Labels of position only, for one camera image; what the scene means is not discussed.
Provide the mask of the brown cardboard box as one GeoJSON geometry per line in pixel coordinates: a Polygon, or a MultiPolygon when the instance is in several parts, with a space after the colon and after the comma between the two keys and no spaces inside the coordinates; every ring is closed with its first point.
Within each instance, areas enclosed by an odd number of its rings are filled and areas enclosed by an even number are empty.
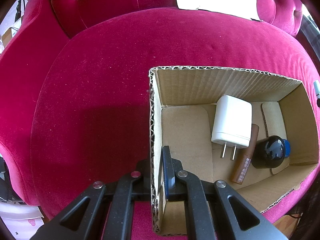
{"type": "Polygon", "coordinates": [[[255,69],[172,66],[152,68],[150,77],[151,210],[155,233],[186,234],[181,202],[165,199],[161,149],[200,179],[229,181],[232,148],[211,141],[216,103],[230,95],[252,104],[258,139],[278,135],[291,145],[289,157],[272,170],[250,167],[241,185],[232,184],[259,212],[277,205],[319,162],[319,113],[302,81],[255,69]]]}

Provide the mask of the blue bottle cap object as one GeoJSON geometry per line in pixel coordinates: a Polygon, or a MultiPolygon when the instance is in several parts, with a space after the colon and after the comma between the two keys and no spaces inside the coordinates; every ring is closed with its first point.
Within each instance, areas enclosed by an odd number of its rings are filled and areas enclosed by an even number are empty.
{"type": "Polygon", "coordinates": [[[285,151],[284,151],[285,158],[288,158],[291,153],[291,145],[290,145],[289,141],[286,139],[283,139],[283,142],[284,142],[284,147],[285,147],[285,151]]]}

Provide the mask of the brown cosmetic tube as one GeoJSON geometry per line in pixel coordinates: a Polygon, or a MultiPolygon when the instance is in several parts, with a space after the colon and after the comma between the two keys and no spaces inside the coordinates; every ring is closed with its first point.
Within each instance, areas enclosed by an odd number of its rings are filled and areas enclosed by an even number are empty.
{"type": "Polygon", "coordinates": [[[241,185],[244,182],[245,176],[249,169],[251,160],[253,158],[254,149],[257,143],[259,133],[259,126],[252,124],[251,138],[249,141],[249,146],[247,148],[242,148],[239,150],[237,155],[236,163],[231,173],[230,181],[241,185]]]}

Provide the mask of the white USB wall charger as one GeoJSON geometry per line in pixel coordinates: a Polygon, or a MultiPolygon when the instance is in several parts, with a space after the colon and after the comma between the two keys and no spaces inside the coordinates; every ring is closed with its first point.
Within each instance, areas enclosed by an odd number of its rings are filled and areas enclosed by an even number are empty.
{"type": "Polygon", "coordinates": [[[252,104],[230,96],[223,95],[216,103],[211,142],[223,146],[221,158],[225,157],[227,147],[232,147],[231,159],[235,151],[247,148],[251,139],[252,104]]]}

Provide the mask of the white marker pen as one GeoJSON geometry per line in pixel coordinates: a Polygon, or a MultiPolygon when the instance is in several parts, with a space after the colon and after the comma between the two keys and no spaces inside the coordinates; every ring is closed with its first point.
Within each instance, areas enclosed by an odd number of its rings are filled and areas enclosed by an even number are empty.
{"type": "Polygon", "coordinates": [[[316,93],[316,103],[317,103],[317,107],[320,108],[320,82],[318,80],[315,80],[313,82],[314,85],[314,89],[315,89],[315,93],[316,93]]]}

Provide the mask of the glossy black round device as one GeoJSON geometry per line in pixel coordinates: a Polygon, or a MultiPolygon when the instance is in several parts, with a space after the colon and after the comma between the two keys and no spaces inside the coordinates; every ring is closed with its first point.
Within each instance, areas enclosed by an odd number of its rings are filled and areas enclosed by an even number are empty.
{"type": "Polygon", "coordinates": [[[272,135],[257,141],[251,163],[257,169],[276,168],[284,161],[285,154],[285,140],[272,135]]]}

